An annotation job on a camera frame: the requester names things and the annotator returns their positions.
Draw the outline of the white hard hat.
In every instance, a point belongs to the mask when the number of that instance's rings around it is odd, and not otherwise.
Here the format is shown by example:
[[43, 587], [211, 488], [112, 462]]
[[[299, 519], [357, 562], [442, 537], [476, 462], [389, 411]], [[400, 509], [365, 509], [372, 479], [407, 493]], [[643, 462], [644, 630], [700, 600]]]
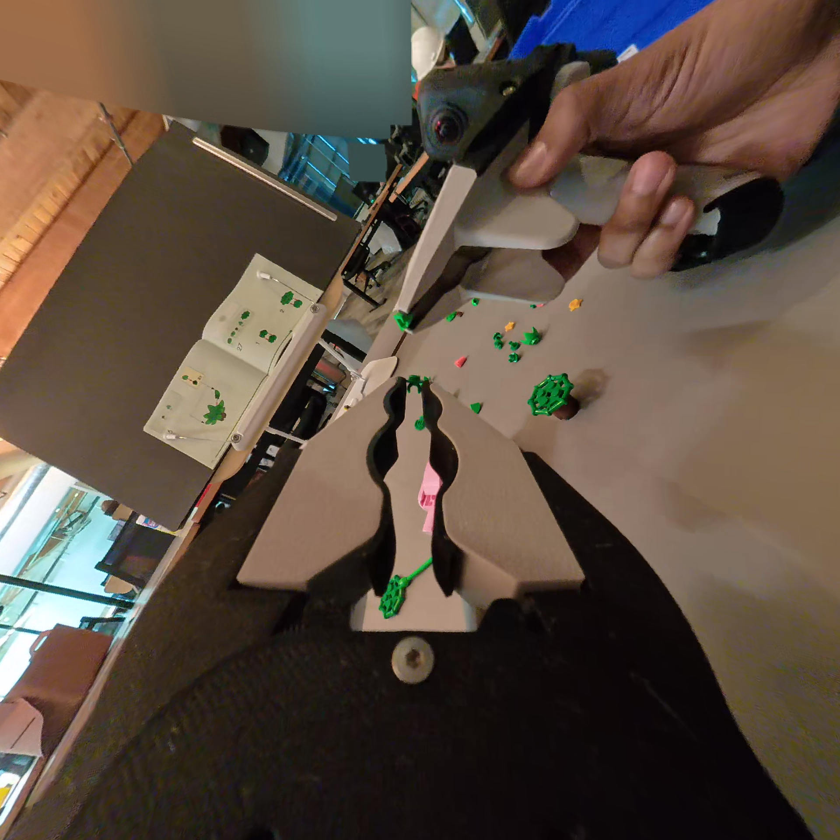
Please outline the white hard hat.
[[411, 37], [412, 66], [417, 81], [448, 62], [449, 53], [444, 33], [433, 26], [415, 30]]

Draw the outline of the black board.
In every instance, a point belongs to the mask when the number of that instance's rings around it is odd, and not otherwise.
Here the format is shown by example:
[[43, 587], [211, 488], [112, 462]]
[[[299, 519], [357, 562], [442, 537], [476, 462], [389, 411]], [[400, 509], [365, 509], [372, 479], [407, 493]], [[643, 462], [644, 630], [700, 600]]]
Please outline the black board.
[[144, 431], [256, 256], [327, 290], [360, 230], [175, 123], [140, 158], [2, 367], [2, 437], [170, 529], [214, 468]]

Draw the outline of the green web tree brown trunk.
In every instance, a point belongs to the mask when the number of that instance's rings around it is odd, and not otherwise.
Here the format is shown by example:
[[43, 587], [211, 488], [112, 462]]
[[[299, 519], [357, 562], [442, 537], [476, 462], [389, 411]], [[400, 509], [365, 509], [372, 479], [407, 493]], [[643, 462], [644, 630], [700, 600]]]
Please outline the green web tree brown trunk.
[[531, 415], [572, 419], [581, 410], [573, 390], [574, 384], [566, 373], [548, 375], [534, 386], [528, 399]]

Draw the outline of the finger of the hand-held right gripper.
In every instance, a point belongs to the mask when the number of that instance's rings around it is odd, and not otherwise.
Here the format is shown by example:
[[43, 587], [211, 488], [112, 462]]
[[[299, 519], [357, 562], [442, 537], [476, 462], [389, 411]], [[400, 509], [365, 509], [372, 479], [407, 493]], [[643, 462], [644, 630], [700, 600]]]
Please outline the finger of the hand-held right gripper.
[[578, 227], [546, 190], [520, 193], [499, 171], [478, 175], [454, 164], [414, 246], [395, 313], [418, 315], [423, 296], [461, 248], [550, 250], [568, 242]]
[[474, 300], [545, 304], [565, 285], [540, 252], [457, 252], [410, 292], [407, 330], [429, 329]]

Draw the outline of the green web piece with string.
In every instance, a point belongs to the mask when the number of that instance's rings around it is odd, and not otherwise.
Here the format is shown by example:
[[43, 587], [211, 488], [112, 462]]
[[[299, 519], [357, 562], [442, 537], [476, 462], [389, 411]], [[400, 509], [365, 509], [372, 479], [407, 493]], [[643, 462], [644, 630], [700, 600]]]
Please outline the green web piece with string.
[[388, 581], [378, 605], [378, 609], [385, 620], [391, 620], [400, 613], [406, 601], [409, 587], [421, 574], [431, 569], [433, 563], [434, 559], [429, 558], [410, 574], [394, 573]]

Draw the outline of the person's right hand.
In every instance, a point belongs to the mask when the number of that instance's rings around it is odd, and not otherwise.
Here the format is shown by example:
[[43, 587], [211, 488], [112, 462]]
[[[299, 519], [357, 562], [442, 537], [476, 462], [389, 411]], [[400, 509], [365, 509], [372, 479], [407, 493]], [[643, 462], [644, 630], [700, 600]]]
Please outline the person's right hand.
[[543, 252], [570, 280], [593, 253], [653, 278], [675, 263], [697, 211], [676, 167], [719, 165], [778, 182], [812, 157], [838, 104], [838, 2], [713, 2], [650, 47], [561, 90], [509, 169], [519, 190], [580, 152], [633, 161], [615, 213]]

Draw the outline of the pink brick toy with crank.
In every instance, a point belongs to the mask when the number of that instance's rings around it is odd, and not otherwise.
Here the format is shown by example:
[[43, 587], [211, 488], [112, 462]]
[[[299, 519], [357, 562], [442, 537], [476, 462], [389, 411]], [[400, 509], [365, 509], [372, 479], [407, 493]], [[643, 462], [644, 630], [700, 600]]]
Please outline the pink brick toy with crank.
[[434, 514], [438, 493], [443, 482], [436, 470], [427, 463], [423, 473], [423, 479], [418, 492], [418, 505], [425, 512], [423, 532], [431, 534], [434, 530]]

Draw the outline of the blue plastic bin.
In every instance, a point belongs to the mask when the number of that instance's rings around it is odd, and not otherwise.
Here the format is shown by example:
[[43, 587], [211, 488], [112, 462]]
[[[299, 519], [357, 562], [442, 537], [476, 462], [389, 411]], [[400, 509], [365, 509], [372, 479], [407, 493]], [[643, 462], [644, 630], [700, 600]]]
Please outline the blue plastic bin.
[[608, 49], [624, 60], [678, 27], [708, 1], [555, 1], [524, 25], [509, 57], [539, 46], [572, 43], [577, 49]]

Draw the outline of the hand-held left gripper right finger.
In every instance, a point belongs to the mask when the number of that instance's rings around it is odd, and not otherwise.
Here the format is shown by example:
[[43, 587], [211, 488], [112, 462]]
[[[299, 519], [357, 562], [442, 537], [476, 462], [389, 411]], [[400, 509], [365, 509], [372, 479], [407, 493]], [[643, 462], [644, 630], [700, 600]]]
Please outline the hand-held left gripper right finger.
[[438, 385], [424, 384], [422, 398], [442, 482], [432, 533], [441, 591], [489, 607], [579, 590], [585, 574], [520, 447]]

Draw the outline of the brown bag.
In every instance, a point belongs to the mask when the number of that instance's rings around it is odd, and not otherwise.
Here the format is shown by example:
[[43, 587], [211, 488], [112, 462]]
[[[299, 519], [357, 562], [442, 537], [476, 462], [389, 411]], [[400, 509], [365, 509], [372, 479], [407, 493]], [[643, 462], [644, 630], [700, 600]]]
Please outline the brown bag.
[[42, 758], [67, 732], [112, 645], [105, 633], [57, 624], [2, 700], [2, 752]]

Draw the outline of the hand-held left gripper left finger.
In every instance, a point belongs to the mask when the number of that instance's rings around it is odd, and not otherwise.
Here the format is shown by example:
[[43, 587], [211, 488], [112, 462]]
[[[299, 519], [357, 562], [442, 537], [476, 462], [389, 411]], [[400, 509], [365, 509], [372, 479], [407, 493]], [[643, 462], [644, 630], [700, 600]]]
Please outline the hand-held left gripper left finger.
[[406, 379], [393, 376], [296, 452], [237, 583], [343, 602], [385, 592], [396, 557], [385, 476], [405, 410]]

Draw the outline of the open instruction booklet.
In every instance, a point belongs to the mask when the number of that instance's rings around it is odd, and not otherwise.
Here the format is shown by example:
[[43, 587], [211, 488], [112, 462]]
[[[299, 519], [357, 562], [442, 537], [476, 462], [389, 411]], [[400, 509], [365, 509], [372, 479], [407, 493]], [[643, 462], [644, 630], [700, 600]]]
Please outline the open instruction booklet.
[[317, 315], [322, 290], [254, 255], [206, 322], [143, 430], [201, 466], [226, 454], [282, 354]]

